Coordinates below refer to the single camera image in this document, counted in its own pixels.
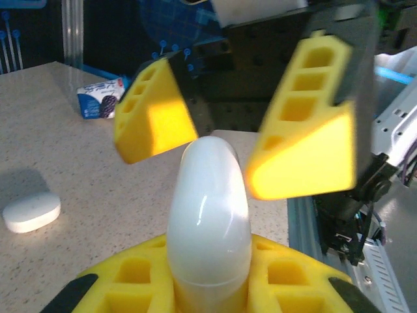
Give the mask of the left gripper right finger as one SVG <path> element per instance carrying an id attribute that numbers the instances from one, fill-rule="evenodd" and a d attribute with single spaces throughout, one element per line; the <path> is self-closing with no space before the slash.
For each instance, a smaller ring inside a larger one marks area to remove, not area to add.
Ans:
<path id="1" fill-rule="evenodd" d="M 259 235 L 211 241 L 214 312 L 378 312 L 341 271 Z"/>

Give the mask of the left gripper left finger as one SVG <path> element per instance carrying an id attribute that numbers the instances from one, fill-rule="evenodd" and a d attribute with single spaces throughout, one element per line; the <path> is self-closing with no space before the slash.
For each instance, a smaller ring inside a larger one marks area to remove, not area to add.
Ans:
<path id="1" fill-rule="evenodd" d="M 167 264 L 166 236 L 127 248 L 84 270 L 43 312 L 207 312 L 186 297 Z"/>

